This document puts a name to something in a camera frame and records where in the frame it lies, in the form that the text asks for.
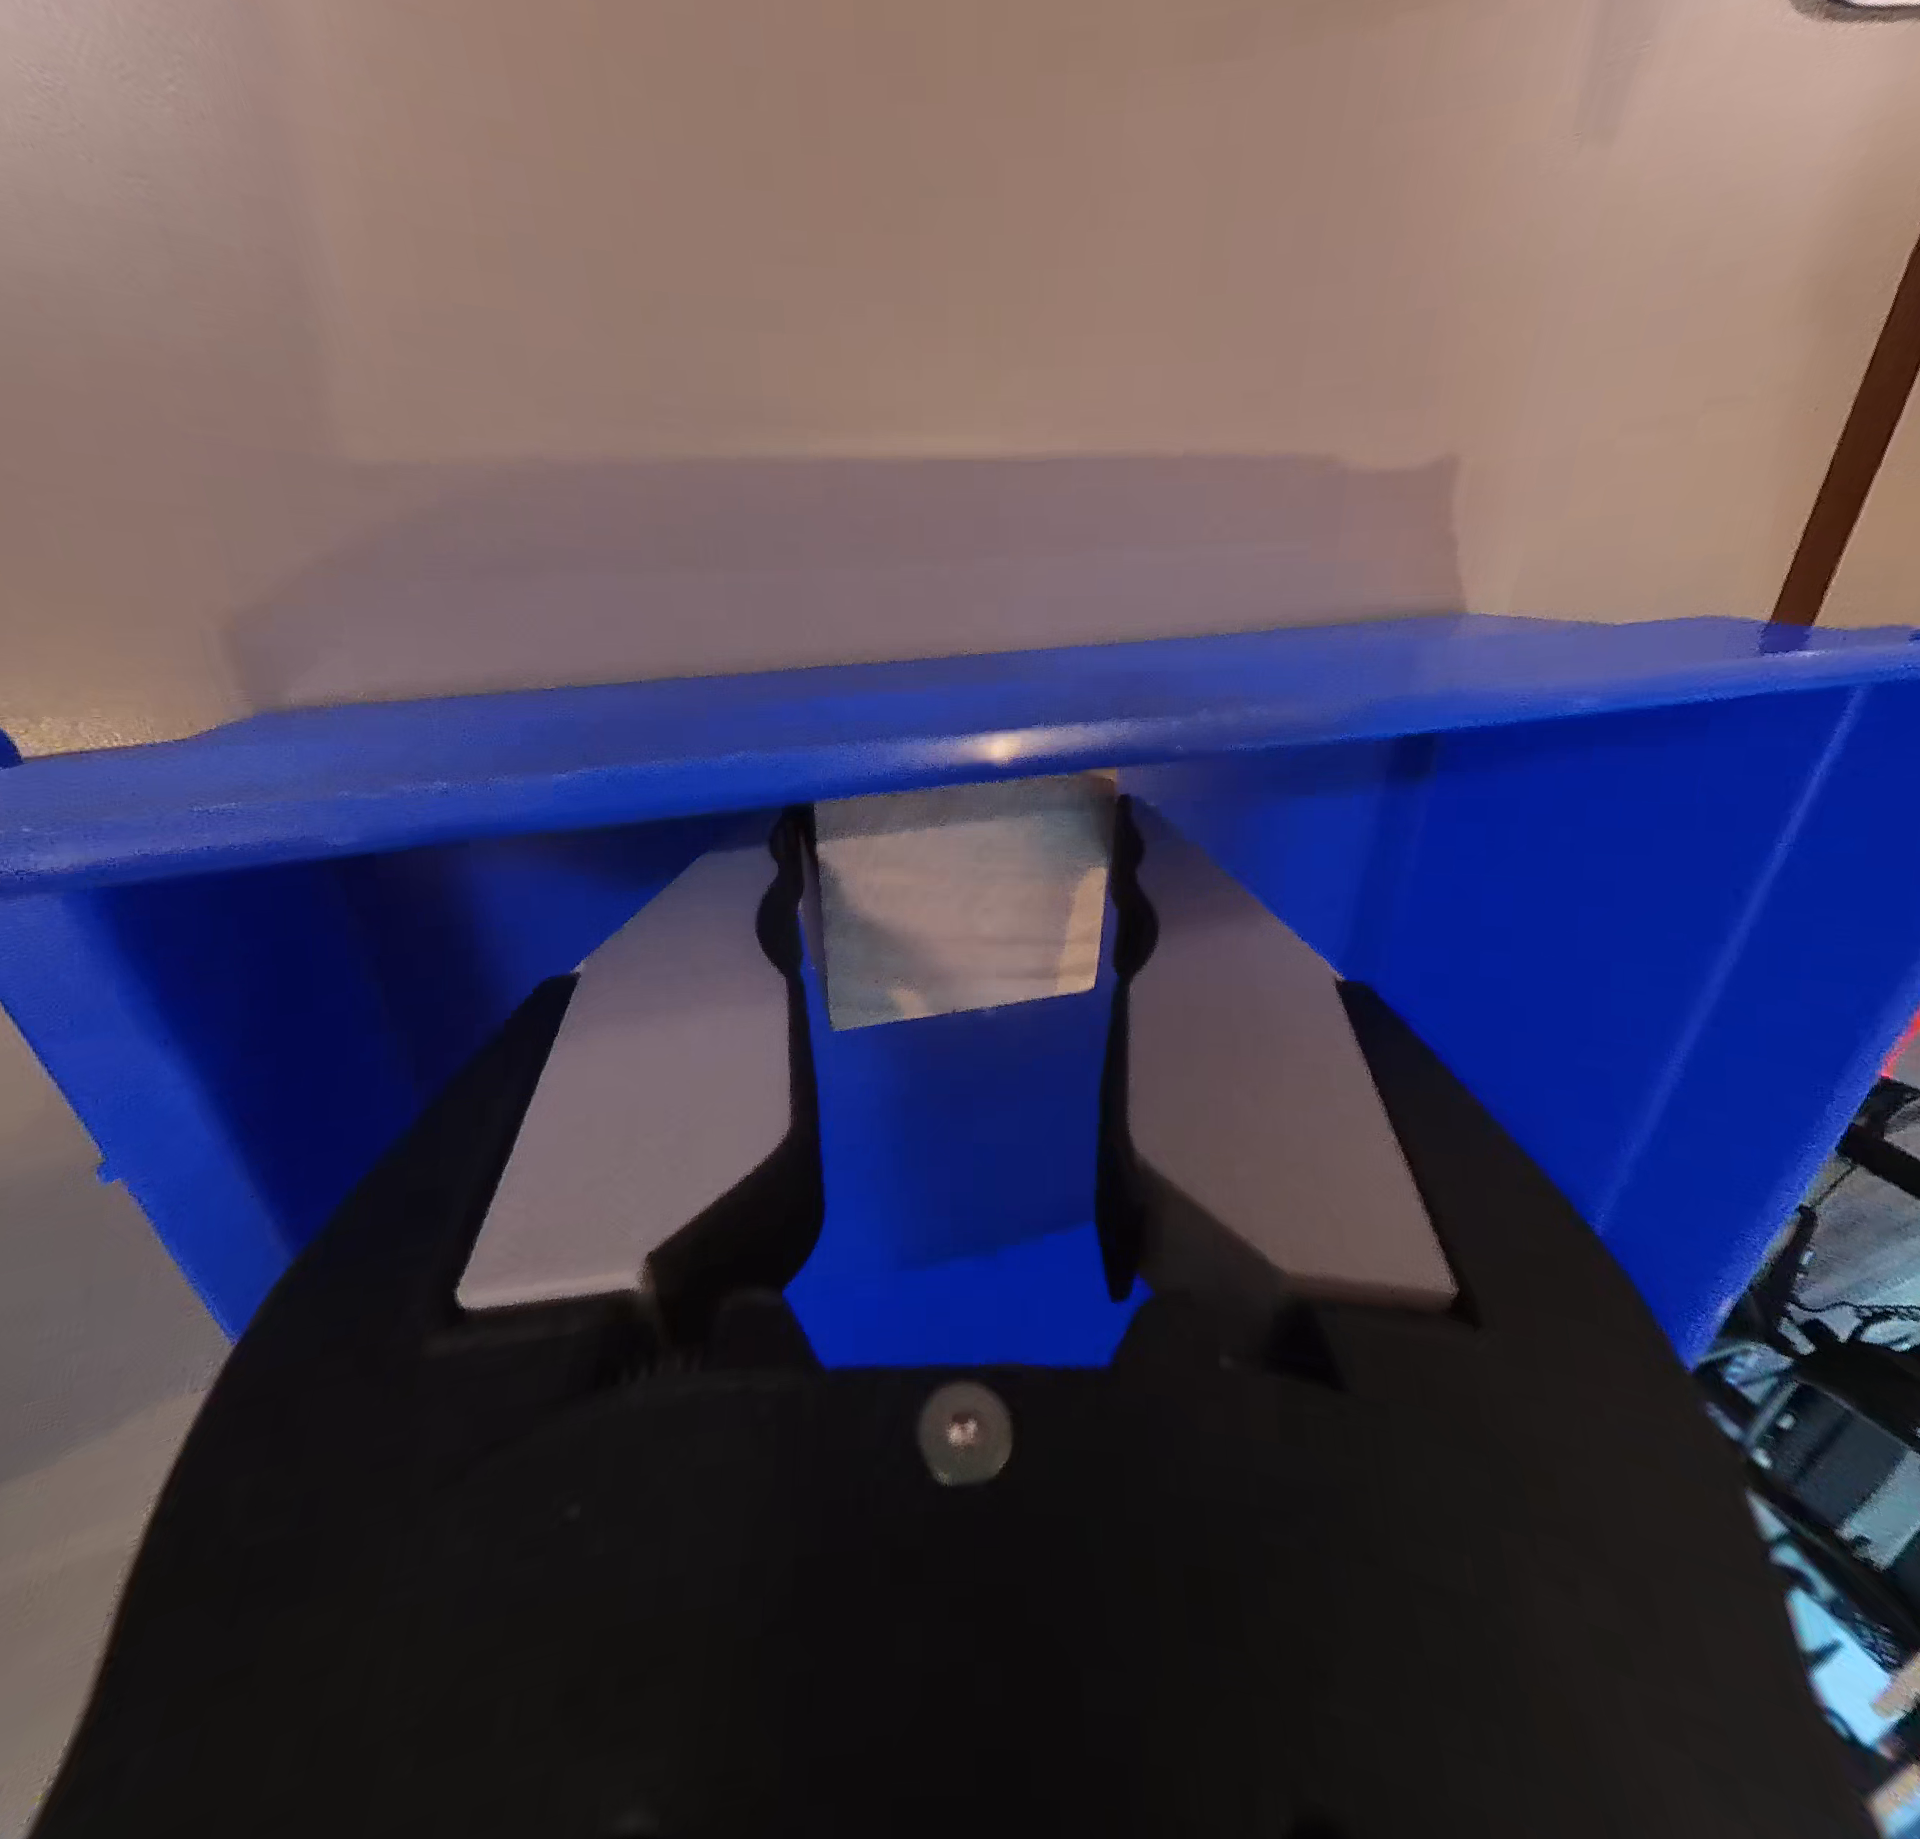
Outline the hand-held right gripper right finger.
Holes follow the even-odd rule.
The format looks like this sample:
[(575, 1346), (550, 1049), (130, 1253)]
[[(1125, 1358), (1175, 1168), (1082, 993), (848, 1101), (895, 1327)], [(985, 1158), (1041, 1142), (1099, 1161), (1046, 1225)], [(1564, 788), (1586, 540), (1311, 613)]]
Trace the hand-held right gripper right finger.
[(1456, 1301), (1332, 966), (1142, 799), (1118, 804), (1108, 881), (1110, 1296)]

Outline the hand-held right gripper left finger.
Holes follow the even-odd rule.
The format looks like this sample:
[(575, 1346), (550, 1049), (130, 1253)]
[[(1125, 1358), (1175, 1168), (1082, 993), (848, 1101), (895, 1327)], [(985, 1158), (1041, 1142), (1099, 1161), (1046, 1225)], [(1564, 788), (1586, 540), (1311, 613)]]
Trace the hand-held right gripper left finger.
[(825, 1225), (809, 827), (721, 833), (575, 968), (463, 1309), (785, 1291)]

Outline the blue plastic bin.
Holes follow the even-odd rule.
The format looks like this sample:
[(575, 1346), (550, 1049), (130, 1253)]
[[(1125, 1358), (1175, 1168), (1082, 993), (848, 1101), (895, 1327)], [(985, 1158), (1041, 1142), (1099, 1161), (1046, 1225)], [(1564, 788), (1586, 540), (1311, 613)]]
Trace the blue plastic bin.
[(1916, 1012), (1916, 653), (1456, 613), (4, 739), (4, 1006), (234, 1338), (716, 820), (1116, 770), (1379, 993), (1692, 1358)]

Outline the large wooden cube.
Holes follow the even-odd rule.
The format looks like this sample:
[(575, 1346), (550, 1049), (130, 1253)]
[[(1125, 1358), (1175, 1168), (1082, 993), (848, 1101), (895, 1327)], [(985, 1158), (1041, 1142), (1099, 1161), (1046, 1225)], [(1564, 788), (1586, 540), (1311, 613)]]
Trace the large wooden cube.
[(1095, 988), (1116, 776), (823, 799), (818, 968), (837, 1033)]

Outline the grey desk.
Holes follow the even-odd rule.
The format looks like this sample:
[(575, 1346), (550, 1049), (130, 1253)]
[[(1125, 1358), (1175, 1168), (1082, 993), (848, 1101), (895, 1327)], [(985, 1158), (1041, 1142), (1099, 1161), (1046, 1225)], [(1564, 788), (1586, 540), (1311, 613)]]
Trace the grey desk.
[[(1916, 226), (1916, 27), (1816, 0), (4, 0), (4, 60), (4, 700), (203, 638), (174, 741), (1821, 628)], [(1376, 988), (1459, 1298), (1112, 1298), (1110, 900), (1091, 993), (852, 1033), (812, 851), (803, 923), (801, 1272), (459, 1305), (539, 982), (229, 1338), (34, 1834), (1875, 1834), (1709, 1342)]]

